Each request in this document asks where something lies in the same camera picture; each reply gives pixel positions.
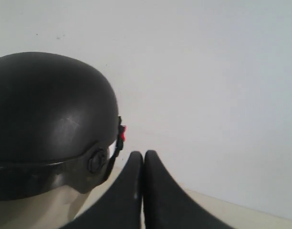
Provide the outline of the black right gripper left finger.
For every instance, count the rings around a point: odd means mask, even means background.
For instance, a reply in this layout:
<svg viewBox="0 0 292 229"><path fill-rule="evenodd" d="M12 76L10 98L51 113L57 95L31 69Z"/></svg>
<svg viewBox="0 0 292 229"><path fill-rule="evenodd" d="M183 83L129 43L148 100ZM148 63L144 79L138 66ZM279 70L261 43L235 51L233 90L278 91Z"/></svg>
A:
<svg viewBox="0 0 292 229"><path fill-rule="evenodd" d="M63 229L141 228L143 157L134 151L108 190Z"/></svg>

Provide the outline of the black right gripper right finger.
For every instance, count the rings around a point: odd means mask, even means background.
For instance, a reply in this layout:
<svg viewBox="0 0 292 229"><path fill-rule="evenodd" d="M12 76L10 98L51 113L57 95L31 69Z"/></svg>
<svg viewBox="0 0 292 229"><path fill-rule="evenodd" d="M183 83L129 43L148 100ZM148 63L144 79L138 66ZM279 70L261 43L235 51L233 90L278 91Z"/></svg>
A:
<svg viewBox="0 0 292 229"><path fill-rule="evenodd" d="M196 203L173 179L154 150L148 150L144 158L143 205L147 229L232 228Z"/></svg>

